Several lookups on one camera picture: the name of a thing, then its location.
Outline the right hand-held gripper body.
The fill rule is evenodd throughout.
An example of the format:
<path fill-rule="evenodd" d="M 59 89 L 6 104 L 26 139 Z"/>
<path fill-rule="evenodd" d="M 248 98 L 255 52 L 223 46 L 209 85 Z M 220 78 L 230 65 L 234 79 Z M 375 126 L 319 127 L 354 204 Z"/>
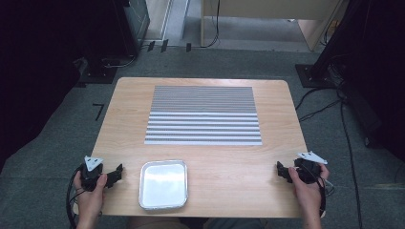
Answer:
<path fill-rule="evenodd" d="M 297 153 L 298 157 L 294 160 L 294 166 L 299 178 L 306 184 L 316 182 L 321 174 L 320 165 L 327 165 L 328 161 L 313 151 L 306 153 Z"/>

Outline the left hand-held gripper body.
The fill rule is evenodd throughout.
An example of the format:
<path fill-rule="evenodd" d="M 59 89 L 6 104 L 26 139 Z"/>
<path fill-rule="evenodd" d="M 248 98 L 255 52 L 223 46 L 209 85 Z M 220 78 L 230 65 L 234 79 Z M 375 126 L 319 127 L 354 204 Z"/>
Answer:
<path fill-rule="evenodd" d="M 81 169 L 81 187 L 88 192 L 93 192 L 97 181 L 102 174 L 103 159 L 100 157 L 85 156 Z"/>

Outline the white square plate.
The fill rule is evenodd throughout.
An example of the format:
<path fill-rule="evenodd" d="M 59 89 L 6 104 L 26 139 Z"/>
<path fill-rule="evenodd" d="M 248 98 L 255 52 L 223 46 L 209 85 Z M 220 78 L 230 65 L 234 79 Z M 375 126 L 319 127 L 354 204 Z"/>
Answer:
<path fill-rule="evenodd" d="M 150 161 L 142 166 L 139 180 L 139 206 L 142 209 L 182 208 L 187 199 L 187 166 L 182 160 Z"/>

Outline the person's left hand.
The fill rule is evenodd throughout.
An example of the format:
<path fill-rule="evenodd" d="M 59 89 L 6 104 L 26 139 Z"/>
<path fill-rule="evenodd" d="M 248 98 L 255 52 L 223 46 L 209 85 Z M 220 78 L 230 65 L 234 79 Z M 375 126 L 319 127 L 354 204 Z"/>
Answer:
<path fill-rule="evenodd" d="M 79 219 L 97 219 L 104 200 L 104 187 L 107 176 L 102 174 L 93 192 L 85 191 L 81 187 L 81 172 L 77 172 L 74 178 L 75 189 L 80 193 L 78 196 Z"/>

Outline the person's right hand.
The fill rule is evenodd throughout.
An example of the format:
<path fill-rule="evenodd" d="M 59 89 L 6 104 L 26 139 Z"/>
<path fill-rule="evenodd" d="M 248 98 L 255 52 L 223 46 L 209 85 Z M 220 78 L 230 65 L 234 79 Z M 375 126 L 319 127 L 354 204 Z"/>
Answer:
<path fill-rule="evenodd" d="M 303 182 L 296 170 L 288 168 L 289 175 L 294 185 L 295 194 L 303 216 L 312 216 L 320 218 L 320 209 L 322 203 L 321 189 L 325 187 L 324 180 L 329 177 L 329 170 L 324 164 L 320 164 L 321 173 L 317 182 L 306 184 Z"/>

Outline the person's left leg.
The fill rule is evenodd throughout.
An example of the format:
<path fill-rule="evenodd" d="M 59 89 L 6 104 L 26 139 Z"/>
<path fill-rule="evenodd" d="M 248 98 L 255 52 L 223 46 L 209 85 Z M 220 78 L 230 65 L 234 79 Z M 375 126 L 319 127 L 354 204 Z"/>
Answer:
<path fill-rule="evenodd" d="M 181 226 L 178 219 L 155 217 L 130 217 L 127 229 L 174 229 Z"/>

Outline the person's leg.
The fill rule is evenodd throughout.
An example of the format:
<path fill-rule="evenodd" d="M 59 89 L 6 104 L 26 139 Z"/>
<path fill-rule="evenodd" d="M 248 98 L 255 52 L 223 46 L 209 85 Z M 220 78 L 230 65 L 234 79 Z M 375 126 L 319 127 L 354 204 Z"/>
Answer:
<path fill-rule="evenodd" d="M 130 217 L 127 229 L 174 229 L 181 226 L 178 219 L 155 217 Z"/>
<path fill-rule="evenodd" d="M 260 219 L 209 219 L 203 229 L 266 229 L 266 223 Z"/>

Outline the person's right leg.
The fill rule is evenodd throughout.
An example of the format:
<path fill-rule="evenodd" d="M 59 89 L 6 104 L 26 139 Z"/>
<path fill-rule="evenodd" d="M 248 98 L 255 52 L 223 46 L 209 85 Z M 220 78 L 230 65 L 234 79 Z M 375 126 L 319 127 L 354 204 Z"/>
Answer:
<path fill-rule="evenodd" d="M 203 229 L 266 229 L 266 223 L 260 219 L 209 219 Z"/>

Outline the black stand with base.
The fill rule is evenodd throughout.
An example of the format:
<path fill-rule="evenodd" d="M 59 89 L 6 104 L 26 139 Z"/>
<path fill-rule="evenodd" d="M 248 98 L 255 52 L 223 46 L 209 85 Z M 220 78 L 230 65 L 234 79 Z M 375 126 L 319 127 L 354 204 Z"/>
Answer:
<path fill-rule="evenodd" d="M 334 84 L 330 82 L 329 66 L 336 59 L 347 56 L 346 53 L 343 53 L 346 47 L 344 44 L 345 37 L 349 34 L 351 21 L 357 14 L 363 1 L 364 0 L 349 0 L 339 26 L 314 64 L 295 65 L 295 70 L 304 88 L 334 87 Z"/>

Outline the black stand base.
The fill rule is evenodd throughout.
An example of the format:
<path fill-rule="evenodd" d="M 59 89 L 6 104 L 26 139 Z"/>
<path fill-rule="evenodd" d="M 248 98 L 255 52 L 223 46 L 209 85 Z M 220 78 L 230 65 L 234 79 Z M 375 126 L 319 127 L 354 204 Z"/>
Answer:
<path fill-rule="evenodd" d="M 91 64 L 81 58 L 78 69 L 80 72 L 79 84 L 112 84 L 117 72 L 118 60 L 102 59 L 98 67 L 92 68 Z"/>

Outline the grey striped mat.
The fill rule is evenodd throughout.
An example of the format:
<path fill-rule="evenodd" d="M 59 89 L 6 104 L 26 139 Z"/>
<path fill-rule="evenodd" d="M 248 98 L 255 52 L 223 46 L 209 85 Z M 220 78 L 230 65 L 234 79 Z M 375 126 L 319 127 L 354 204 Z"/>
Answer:
<path fill-rule="evenodd" d="M 157 86 L 144 142 L 149 145 L 260 146 L 253 89 Z"/>

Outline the dark cabinet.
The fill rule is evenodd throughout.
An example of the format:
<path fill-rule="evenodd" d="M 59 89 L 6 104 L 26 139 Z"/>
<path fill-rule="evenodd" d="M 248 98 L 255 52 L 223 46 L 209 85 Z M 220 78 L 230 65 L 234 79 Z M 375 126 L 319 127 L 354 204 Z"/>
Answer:
<path fill-rule="evenodd" d="M 123 3 L 134 55 L 138 55 L 150 24 L 146 0 L 123 0 Z"/>

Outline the light wooden desk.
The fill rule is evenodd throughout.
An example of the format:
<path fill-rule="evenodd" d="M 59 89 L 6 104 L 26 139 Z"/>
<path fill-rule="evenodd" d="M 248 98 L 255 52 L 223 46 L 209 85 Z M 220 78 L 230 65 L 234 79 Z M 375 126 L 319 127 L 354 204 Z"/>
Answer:
<path fill-rule="evenodd" d="M 208 16 L 297 19 L 301 33 L 314 51 L 344 0 L 201 0 L 201 45 L 205 44 Z"/>

